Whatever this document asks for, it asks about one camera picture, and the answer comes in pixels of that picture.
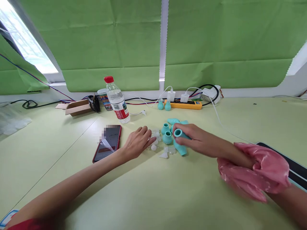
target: red bottle cap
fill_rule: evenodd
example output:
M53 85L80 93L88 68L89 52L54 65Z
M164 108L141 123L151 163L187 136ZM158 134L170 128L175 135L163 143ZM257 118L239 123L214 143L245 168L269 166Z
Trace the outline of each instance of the red bottle cap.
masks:
M106 83L112 83L114 82L114 79L112 76L107 76L107 77L104 77L104 80Z

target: plastic water bottle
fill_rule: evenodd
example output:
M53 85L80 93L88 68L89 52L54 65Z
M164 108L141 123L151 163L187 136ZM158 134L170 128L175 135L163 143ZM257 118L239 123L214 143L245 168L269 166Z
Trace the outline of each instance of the plastic water bottle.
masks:
M128 123L130 116L121 90L114 84L112 76L107 76L104 80L106 82L106 94L119 122L122 124Z

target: yellow power strip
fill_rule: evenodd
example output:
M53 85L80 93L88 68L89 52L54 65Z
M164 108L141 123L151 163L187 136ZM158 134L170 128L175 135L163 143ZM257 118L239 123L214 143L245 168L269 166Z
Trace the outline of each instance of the yellow power strip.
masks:
M172 108L181 108L181 109L198 109L200 110L202 108L201 102L195 102L195 101L188 101L188 102L180 102L180 100L174 100L170 103Z

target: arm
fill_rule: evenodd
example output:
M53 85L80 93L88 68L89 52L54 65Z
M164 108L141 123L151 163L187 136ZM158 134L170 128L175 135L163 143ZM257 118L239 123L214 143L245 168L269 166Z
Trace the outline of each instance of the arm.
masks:
M176 128L191 138L176 138L178 144L190 147L196 152L209 157L225 158L237 166L252 169L254 161L238 150L232 143L208 133L196 125L174 124ZM302 229L307 229L307 193L295 185L291 185L279 194L267 195L281 207Z
M156 137L148 140L150 137L151 130L147 130L146 126L138 128L129 135L123 148L58 183L25 205L13 216L6 229L29 219L45 219L56 214L100 177L137 158L156 140Z

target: pink cloth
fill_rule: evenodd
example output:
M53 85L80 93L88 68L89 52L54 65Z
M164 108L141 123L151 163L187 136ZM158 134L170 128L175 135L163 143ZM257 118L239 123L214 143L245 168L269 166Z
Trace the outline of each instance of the pink cloth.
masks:
M256 160L253 170L239 167L218 158L218 170L226 181L241 196L267 202L262 191L280 193L291 185L288 180L289 164L275 151L255 144L234 143L235 147Z

